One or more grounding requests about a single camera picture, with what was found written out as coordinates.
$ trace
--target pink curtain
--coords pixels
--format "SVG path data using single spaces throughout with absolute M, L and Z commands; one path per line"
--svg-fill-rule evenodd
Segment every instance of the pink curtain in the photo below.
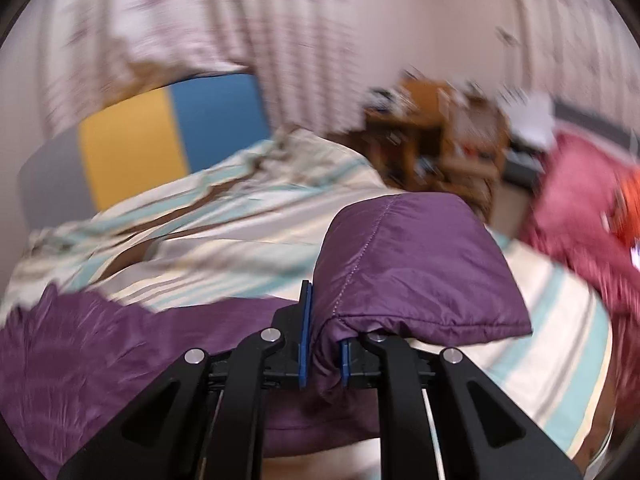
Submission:
M 348 0 L 47 0 L 39 20 L 33 98 L 47 137 L 140 92 L 247 66 L 274 128 L 360 121 Z
M 240 0 L 274 125 L 359 126 L 349 0 Z
M 609 0 L 521 0 L 527 83 L 640 132 L 640 48 Z

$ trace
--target blue panel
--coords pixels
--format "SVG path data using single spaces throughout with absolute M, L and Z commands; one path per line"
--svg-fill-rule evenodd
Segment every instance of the blue panel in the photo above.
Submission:
M 271 137 L 253 75 L 190 79 L 169 89 L 191 173 Z
M 349 341 L 340 341 L 340 357 L 342 358 L 342 368 L 340 370 L 342 375 L 342 387 L 349 386 L 349 375 L 351 373 L 350 363 L 351 358 L 349 356 Z
M 309 330 L 311 326 L 311 295 L 313 291 L 313 285 L 309 280 L 302 282 L 302 287 L 305 288 L 305 308 L 303 310 L 302 317 L 302 336 L 300 337 L 300 346 L 298 347 L 298 364 L 300 369 L 298 370 L 298 377 L 300 378 L 300 388 L 306 386 L 306 377 L 308 374 L 308 360 L 309 360 L 309 347 L 311 345 L 311 336 Z

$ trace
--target orange object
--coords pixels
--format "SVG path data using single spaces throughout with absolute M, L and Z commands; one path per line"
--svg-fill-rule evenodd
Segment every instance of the orange object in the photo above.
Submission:
M 640 239 L 640 170 L 621 184 L 611 227 L 626 248 L 634 247 Z

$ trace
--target yellow panel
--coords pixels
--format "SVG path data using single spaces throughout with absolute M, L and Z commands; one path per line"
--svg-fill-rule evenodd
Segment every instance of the yellow panel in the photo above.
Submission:
M 188 174 L 168 92 L 133 97 L 85 119 L 79 147 L 98 211 Z

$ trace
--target striped bedsheet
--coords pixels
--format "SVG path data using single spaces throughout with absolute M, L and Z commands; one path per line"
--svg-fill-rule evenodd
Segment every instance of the striped bedsheet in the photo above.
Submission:
M 301 280 L 312 277 L 334 215 L 395 192 L 355 152 L 295 130 L 90 221 L 32 234 L 0 321 L 17 303 L 34 304 L 51 281 L 152 310 L 229 296 L 295 300 Z M 526 300 L 534 335 L 463 350 L 572 457 L 590 432 L 609 367 L 609 319 L 578 277 L 517 241 L 494 237 Z M 370 442 L 362 445 L 369 459 L 377 453 Z M 343 473 L 350 478 L 356 471 Z

